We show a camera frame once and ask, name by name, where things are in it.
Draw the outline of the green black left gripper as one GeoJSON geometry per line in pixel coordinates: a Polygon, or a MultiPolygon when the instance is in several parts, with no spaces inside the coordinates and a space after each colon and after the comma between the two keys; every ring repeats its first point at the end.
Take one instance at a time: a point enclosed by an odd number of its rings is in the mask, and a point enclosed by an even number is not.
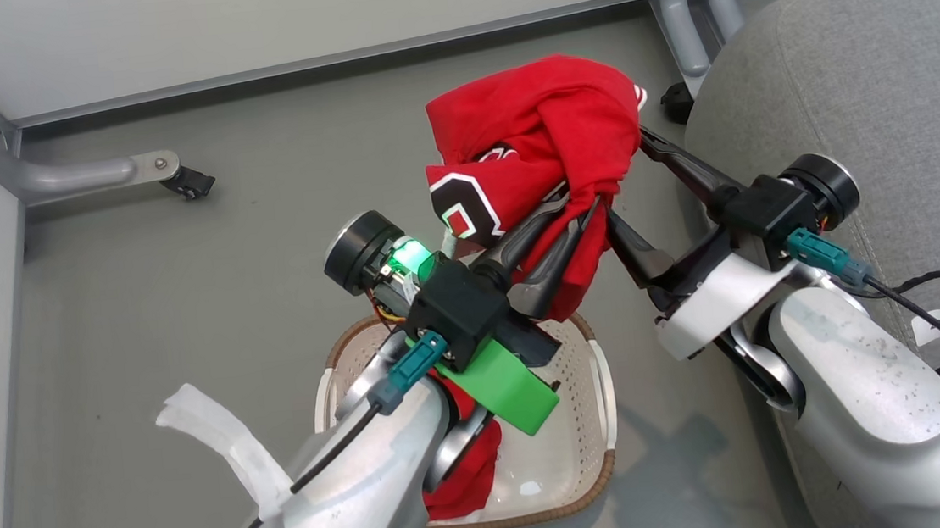
{"type": "MultiPolygon", "coordinates": [[[[470,271],[492,285],[514,283],[521,260],[563,213],[569,190],[551,191],[495,246],[474,259],[470,271]]],[[[431,329],[448,344],[435,371],[528,436],[542,429],[559,403],[555,386],[535,370],[548,366],[561,349],[561,342],[530,318],[549,316],[581,235],[601,203],[599,196],[593,200],[588,211],[565,224],[522,282],[511,287],[512,307],[504,293],[474,276],[427,283],[431,329]]]]}

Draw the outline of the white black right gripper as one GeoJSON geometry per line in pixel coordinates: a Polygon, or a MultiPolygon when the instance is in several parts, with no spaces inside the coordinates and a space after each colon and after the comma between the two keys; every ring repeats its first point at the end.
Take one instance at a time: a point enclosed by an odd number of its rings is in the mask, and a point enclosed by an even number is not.
{"type": "MultiPolygon", "coordinates": [[[[641,129],[640,149],[662,163],[692,191],[708,215],[719,213],[743,192],[731,176],[695,158],[649,129],[641,129]]],[[[609,246],[632,281],[640,289],[658,290],[666,299],[659,303],[657,343],[677,361],[688,360],[706,348],[728,328],[749,314],[754,306],[782,285],[801,267],[787,261],[778,270],[753,262],[747,247],[733,247],[731,234],[717,227],[676,261],[654,247],[616,212],[607,210],[609,246]]]]}

